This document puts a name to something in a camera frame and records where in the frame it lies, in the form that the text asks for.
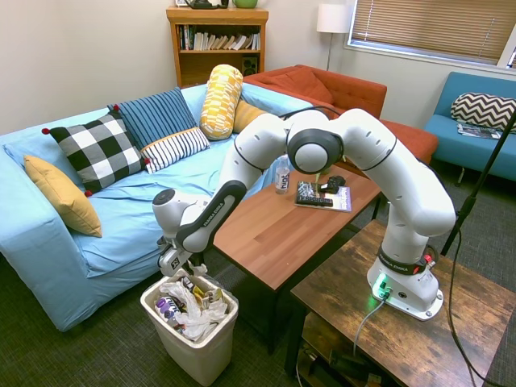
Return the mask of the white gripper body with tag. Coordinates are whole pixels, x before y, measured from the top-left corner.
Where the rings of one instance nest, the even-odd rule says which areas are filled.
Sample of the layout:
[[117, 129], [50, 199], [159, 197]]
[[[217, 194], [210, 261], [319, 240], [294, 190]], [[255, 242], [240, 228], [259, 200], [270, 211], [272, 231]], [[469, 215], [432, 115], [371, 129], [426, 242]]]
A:
[[190, 258], [190, 252], [167, 245], [158, 257], [158, 266], [166, 277], [173, 277]]

